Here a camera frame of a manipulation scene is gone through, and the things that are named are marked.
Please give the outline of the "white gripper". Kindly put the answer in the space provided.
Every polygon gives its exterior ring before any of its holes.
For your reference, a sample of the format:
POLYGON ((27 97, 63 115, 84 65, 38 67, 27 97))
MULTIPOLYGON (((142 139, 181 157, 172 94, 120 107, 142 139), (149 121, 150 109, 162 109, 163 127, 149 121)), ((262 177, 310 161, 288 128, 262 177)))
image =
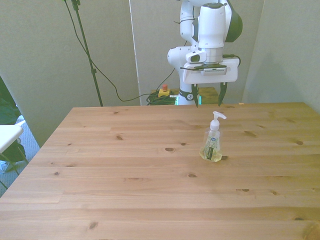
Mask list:
POLYGON ((223 103, 229 82, 238 79, 238 58, 224 58, 220 63, 225 67, 210 67, 205 69, 195 69, 200 64, 186 63, 181 69, 181 79, 185 84, 191 85, 191 93, 194 103, 198 107, 199 87, 197 84, 220 83, 220 93, 218 96, 218 106, 223 103))

